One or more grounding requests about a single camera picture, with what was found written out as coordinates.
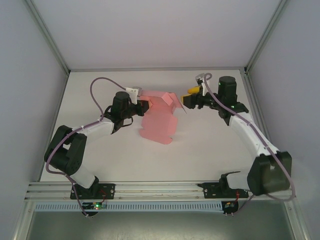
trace pink cloth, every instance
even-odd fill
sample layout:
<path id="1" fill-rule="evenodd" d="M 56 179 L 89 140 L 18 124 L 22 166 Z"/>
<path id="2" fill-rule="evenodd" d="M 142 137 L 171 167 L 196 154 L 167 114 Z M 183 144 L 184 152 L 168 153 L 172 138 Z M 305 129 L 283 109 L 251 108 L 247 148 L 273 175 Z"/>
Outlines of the pink cloth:
<path id="1" fill-rule="evenodd" d="M 140 100 L 149 101 L 149 110 L 142 118 L 140 136 L 161 144 L 170 144 L 170 136 L 176 133 L 178 119 L 176 108 L 183 108 L 177 95 L 163 91 L 142 91 Z"/>

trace white table surface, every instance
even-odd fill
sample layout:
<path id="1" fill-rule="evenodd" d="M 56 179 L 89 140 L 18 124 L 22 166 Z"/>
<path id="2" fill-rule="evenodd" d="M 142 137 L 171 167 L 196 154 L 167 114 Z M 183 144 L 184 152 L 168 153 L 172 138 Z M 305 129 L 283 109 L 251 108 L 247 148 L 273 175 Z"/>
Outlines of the white table surface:
<path id="1" fill-rule="evenodd" d="M 195 76 L 204 71 L 119 71 L 72 72 L 67 82 L 55 129 L 76 127 L 96 121 L 100 112 L 91 99 L 89 86 L 97 77 L 115 80 L 123 87 L 174 92 L 178 97 L 197 85 Z M 238 70 L 210 70 L 210 86 L 218 90 L 222 76 L 235 77 L 238 101 L 250 110 L 248 97 Z M 102 109 L 112 104 L 120 88 L 106 80 L 93 86 Z M 173 141 L 163 145 L 142 138 L 138 130 L 142 117 L 134 116 L 133 125 L 87 144 L 83 162 L 100 181 L 156 182 L 218 180 L 226 172 L 250 168 L 253 159 L 239 137 L 218 115 L 204 107 L 199 110 L 177 108 L 178 125 Z M 66 182 L 61 175 L 43 170 L 42 182 Z"/>

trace gray wall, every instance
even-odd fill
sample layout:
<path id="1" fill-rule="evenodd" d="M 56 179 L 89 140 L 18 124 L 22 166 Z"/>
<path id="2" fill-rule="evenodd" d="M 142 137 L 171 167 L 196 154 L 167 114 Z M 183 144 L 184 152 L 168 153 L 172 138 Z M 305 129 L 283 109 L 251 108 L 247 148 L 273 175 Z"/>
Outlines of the gray wall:
<path id="1" fill-rule="evenodd" d="M 23 1 L 0 3 L 0 238 L 8 240 L 39 176 L 65 73 Z"/>
<path id="2" fill-rule="evenodd" d="M 271 140 L 293 156 L 297 198 L 320 238 L 320 1 L 291 0 L 251 77 Z"/>

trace white wall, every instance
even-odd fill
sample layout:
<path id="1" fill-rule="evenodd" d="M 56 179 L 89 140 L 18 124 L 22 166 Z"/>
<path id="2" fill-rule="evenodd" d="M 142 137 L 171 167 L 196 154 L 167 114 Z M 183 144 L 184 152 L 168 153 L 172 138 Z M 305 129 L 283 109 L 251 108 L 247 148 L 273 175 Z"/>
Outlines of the white wall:
<path id="1" fill-rule="evenodd" d="M 291 0 L 251 72 L 271 138 L 293 156 L 313 239 L 320 239 L 319 9 L 319 0 Z"/>
<path id="2" fill-rule="evenodd" d="M 280 0 L 34 0 L 70 69 L 243 67 Z"/>
<path id="3" fill-rule="evenodd" d="M 23 1 L 0 3 L 0 238 L 8 240 L 39 176 L 65 74 Z"/>

